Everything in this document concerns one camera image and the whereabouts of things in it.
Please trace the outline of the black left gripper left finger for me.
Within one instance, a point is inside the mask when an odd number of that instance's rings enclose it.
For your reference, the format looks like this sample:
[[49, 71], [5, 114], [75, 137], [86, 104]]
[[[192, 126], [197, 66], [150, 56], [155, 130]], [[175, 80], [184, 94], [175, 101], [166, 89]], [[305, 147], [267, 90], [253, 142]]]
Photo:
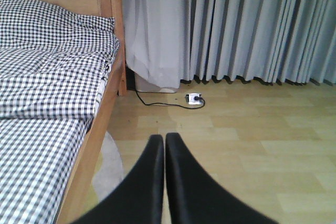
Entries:
[[124, 180], [73, 223], [161, 223], [163, 189], [163, 137], [151, 135]]

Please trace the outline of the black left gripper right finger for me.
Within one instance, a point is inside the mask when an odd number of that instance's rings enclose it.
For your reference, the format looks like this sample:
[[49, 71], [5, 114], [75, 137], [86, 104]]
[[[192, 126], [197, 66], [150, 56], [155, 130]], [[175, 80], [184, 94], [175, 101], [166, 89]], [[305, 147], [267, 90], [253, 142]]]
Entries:
[[217, 183], [178, 133], [166, 135], [165, 166], [172, 223], [275, 223]]

